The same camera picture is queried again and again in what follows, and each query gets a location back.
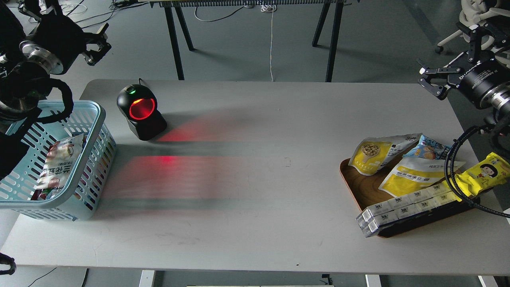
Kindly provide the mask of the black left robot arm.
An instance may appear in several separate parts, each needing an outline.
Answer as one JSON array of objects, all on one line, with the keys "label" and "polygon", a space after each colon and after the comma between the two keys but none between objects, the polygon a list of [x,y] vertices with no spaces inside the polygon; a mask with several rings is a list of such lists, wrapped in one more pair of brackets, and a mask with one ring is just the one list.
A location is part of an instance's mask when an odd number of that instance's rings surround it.
[{"label": "black left robot arm", "polygon": [[[1,122],[22,121],[22,127],[8,136],[1,134],[1,178],[9,175],[27,154],[22,142],[29,127],[64,120],[73,110],[70,87],[51,75],[69,71],[77,56],[93,66],[111,49],[104,24],[96,33],[85,32],[64,15],[56,0],[44,1],[45,14],[37,0],[23,1],[20,10],[38,23],[28,35],[4,1],[1,2]],[[64,109],[41,117],[38,102],[53,88],[61,92]]]}]

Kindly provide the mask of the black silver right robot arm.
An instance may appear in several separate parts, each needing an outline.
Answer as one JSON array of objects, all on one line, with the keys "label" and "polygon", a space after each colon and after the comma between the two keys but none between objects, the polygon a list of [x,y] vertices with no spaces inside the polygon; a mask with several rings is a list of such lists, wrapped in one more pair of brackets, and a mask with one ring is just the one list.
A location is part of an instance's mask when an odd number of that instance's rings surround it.
[{"label": "black silver right robot arm", "polygon": [[429,68],[420,60],[421,78],[418,83],[439,100],[444,100],[450,89],[457,89],[477,109],[493,108],[486,118],[490,129],[509,115],[509,68],[496,60],[491,50],[482,49],[484,36],[494,38],[495,48],[509,47],[509,28],[497,25],[474,24],[470,27],[457,22],[461,32],[468,35],[468,49],[445,67]]}]

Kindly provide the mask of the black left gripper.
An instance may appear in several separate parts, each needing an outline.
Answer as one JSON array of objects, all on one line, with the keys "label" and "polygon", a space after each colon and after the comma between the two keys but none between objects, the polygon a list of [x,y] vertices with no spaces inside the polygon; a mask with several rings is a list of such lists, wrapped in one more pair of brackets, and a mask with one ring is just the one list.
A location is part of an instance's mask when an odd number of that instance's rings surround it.
[{"label": "black left gripper", "polygon": [[[110,51],[107,43],[105,22],[96,33],[83,32],[82,29],[65,15],[44,14],[33,30],[33,41],[54,54],[64,67],[71,67],[79,54],[89,66],[94,66]],[[98,50],[87,50],[87,44],[96,44]]]}]

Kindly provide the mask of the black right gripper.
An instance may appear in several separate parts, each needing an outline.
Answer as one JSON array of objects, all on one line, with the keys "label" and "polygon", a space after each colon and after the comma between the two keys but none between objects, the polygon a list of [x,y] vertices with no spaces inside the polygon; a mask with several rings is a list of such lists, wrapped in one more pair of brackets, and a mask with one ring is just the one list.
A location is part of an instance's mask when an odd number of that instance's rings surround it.
[{"label": "black right gripper", "polygon": [[474,24],[470,27],[457,22],[457,27],[469,36],[467,51],[455,60],[455,67],[429,68],[421,59],[418,84],[439,100],[445,100],[448,92],[456,85],[451,83],[453,76],[459,72],[459,91],[477,109],[493,107],[509,109],[509,69],[492,59],[492,51],[481,48],[482,38],[492,35],[486,24]]}]

